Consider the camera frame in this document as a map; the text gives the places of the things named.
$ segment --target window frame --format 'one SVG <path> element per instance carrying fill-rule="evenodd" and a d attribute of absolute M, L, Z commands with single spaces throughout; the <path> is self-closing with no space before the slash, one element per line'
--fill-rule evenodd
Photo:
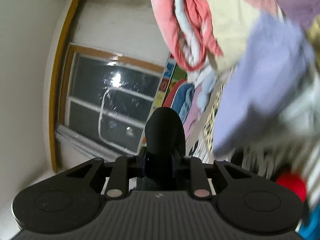
<path fill-rule="evenodd" d="M 99 60 L 99 61 L 110 61 L 110 60 L 116 60 L 117 62 L 120 62 L 122 64 L 124 64 L 125 68 L 129 68 L 129 69 L 133 69 L 133 70 L 137 70 L 139 72 L 142 73 L 148 73 L 151 74 L 153 76 L 157 76 L 159 77 L 159 84 L 157 87 L 157 91 L 159 90 L 159 86 L 161 84 L 161 80 L 163 78 L 164 75 L 164 71 L 165 71 L 165 67 L 153 64 L 153 63 L 149 63 L 149 62 L 145 62 L 142 60 L 137 60 L 134 58 L 130 58 L 130 57 L 125 57 L 120 53 L 110 53 L 104 50 L 100 50 L 100 49 L 95 49 L 92 47 L 85 47 L 85 46 L 80 46 L 74 43 L 70 43 L 69 48 L 68 48 L 68 53 L 65 59 L 65 64 L 64 64 L 64 71 L 63 71 L 63 75 L 62 75 L 62 80 L 61 80 L 61 88 L 60 88 L 60 100 L 59 100 L 59 109 L 58 109 L 58 124 L 63 125 L 63 126 L 67 126 L 69 125 L 68 121 L 69 121 L 69 114 L 70 114 L 70 105 L 71 102 L 77 103 L 81 106 L 84 106 L 86 108 L 89 108 L 93 111 L 96 112 L 100 112 L 100 107 L 97 107 L 94 104 L 91 104 L 89 102 L 85 102 L 84 100 L 75 98 L 73 96 L 70 95 L 70 90 L 71 90 L 71 81 L 72 81 L 72 73 L 73 73 L 73 68 L 75 66 L 75 60 L 77 55 L 81 55 L 87 58 L 91 58 L 94 60 Z M 132 90 L 128 90 L 128 89 L 124 89 L 124 88 L 111 88 L 111 90 L 119 90 L 119 91 L 123 91 L 126 92 L 128 94 L 132 94 L 134 96 L 140 97 L 140 98 L 144 98 L 147 99 L 148 101 L 151 101 L 151 97 L 149 96 L 145 96 L 142 95 L 138 92 L 132 91 Z M 149 112 L 149 116 L 150 117 L 151 113 L 152 113 L 152 109 L 154 106 L 154 103 L 156 101 L 156 94 L 153 97 L 152 100 L 152 106 Z M 127 118 L 126 116 L 122 116 L 119 113 L 114 113 L 108 110 L 104 111 L 106 116 L 110 116 L 112 118 L 116 117 L 116 119 L 119 119 L 121 122 L 123 122 L 124 120 L 122 119 L 122 117 Z M 132 123 L 134 126 L 143 129 L 141 138 L 140 138 L 140 142 L 139 142 L 139 147 L 138 150 L 140 148 L 141 145 L 141 141 L 143 139 L 144 136 L 144 126 L 145 124 L 143 122 L 140 122 L 138 120 L 135 120 L 133 118 L 129 118 L 127 119 L 127 121 L 129 122 L 134 122 Z M 124 147 L 116 147 L 119 150 L 122 150 L 123 153 L 129 153 L 129 154 L 136 154 L 135 152 L 132 152 L 128 149 L 124 150 Z"/>

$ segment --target blue garment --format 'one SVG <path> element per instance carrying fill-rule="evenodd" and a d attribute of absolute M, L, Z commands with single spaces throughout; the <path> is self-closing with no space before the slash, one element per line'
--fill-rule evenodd
<path fill-rule="evenodd" d="M 306 240 L 320 239 L 320 204 L 310 215 L 309 225 L 301 225 L 299 235 Z"/>
<path fill-rule="evenodd" d="M 202 81 L 201 88 L 202 91 L 198 95 L 197 98 L 197 106 L 199 107 L 200 111 L 203 112 L 209 103 L 210 94 L 217 82 L 217 75 L 214 70 L 211 70 L 209 74 L 205 76 Z"/>
<path fill-rule="evenodd" d="M 194 88 L 193 84 L 183 83 L 177 90 L 176 95 L 173 99 L 171 108 L 176 111 L 177 114 L 180 113 L 184 101 L 186 101 L 186 94 L 190 87 Z"/>
<path fill-rule="evenodd" d="M 213 130 L 214 155 L 225 155 L 261 135 L 289 103 L 314 60 L 298 25 L 263 13 L 221 96 Z"/>
<path fill-rule="evenodd" d="M 186 120 L 189 110 L 191 108 L 191 103 L 192 103 L 194 93 L 195 93 L 195 87 L 194 86 L 189 87 L 186 93 L 186 100 L 184 101 L 179 113 L 179 117 L 182 121 L 182 124 L 184 124 L 184 121 Z"/>

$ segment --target yellow fabric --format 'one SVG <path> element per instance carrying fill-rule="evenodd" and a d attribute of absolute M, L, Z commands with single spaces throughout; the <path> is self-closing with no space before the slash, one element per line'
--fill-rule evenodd
<path fill-rule="evenodd" d="M 316 54 L 317 66 L 320 70 L 320 15 L 316 16 L 313 25 L 307 32 L 308 41 L 311 43 Z"/>
<path fill-rule="evenodd" d="M 213 35 L 224 56 L 216 57 L 219 72 L 232 67 L 244 54 L 250 30 L 260 11 L 244 0 L 207 0 Z"/>

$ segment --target red cloth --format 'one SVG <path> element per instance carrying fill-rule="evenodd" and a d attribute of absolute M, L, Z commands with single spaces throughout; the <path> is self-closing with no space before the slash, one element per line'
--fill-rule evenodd
<path fill-rule="evenodd" d="M 176 92 L 177 92 L 178 88 L 179 88 L 180 85 L 181 85 L 183 82 L 185 82 L 185 81 L 186 81 L 185 79 L 180 79 L 180 80 L 173 86 L 173 88 L 172 88 L 171 91 L 169 92 L 167 98 L 165 99 L 163 106 L 165 106 L 165 107 L 170 107 L 170 108 L 171 108 L 171 105 L 172 105 L 174 96 L 176 95 Z"/>
<path fill-rule="evenodd" d="M 298 195 L 302 202 L 306 201 L 307 189 L 305 182 L 296 174 L 283 173 L 276 180 L 276 183 L 292 190 Z"/>

